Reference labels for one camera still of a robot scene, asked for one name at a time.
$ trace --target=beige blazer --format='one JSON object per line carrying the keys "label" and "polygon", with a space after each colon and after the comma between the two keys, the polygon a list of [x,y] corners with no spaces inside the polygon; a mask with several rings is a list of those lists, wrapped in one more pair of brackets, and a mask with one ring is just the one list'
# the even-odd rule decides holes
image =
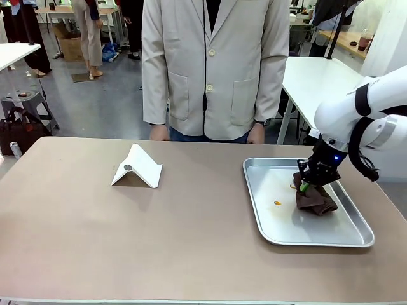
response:
{"label": "beige blazer", "polygon": [[144,2],[144,120],[164,124],[169,100],[170,125],[179,132],[234,140],[254,120],[277,113],[289,49],[289,1],[222,0],[213,32],[205,5],[206,33],[202,2]]}

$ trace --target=dark brown bag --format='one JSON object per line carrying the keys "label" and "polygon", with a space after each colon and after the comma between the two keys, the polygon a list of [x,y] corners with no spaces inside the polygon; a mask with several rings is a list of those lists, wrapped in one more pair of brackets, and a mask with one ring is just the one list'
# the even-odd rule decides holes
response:
{"label": "dark brown bag", "polygon": [[[20,113],[22,119],[16,119],[15,112]],[[38,118],[20,107],[13,107],[7,118],[0,120],[0,149],[5,156],[13,155],[11,142],[17,142],[24,154],[39,138],[50,135]]]}

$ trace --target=white triangular object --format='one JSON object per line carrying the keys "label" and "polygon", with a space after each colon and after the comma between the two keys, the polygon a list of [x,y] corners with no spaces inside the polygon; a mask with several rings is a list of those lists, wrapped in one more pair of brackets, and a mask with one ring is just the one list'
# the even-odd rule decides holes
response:
{"label": "white triangular object", "polygon": [[114,175],[112,185],[118,182],[128,172],[134,172],[149,187],[156,189],[160,181],[162,168],[163,165],[155,163],[139,144],[133,144],[127,158],[120,163],[116,175]]}

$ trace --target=stool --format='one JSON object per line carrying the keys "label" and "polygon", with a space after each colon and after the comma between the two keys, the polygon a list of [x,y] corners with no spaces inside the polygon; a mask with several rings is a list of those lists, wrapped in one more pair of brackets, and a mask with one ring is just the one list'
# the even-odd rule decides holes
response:
{"label": "stool", "polygon": [[[4,112],[4,117],[8,117],[8,113],[11,108],[17,106],[16,104],[21,103],[23,108],[28,111],[30,114],[35,116],[36,118],[40,119],[41,121],[49,121],[50,123],[46,126],[48,129],[53,130],[54,128],[59,129],[59,125],[57,121],[55,120],[54,116],[52,115],[52,112],[50,108],[47,106],[44,97],[40,92],[38,91],[26,91],[27,94],[26,97],[20,97],[21,100],[18,102],[14,102],[11,98],[9,97],[3,97],[1,99],[1,107],[3,108]],[[38,113],[38,106],[43,105],[45,108],[45,111],[47,114],[39,114]]]}

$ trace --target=jacket pocket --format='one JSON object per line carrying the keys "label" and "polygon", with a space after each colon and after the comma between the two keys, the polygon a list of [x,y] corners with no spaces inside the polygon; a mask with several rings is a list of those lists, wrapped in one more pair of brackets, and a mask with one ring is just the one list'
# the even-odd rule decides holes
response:
{"label": "jacket pocket", "polygon": [[185,121],[188,118],[190,97],[188,93],[188,78],[168,72],[170,115]]}
{"label": "jacket pocket", "polygon": [[233,125],[246,125],[253,121],[258,89],[259,78],[234,82],[231,105],[231,123]]}

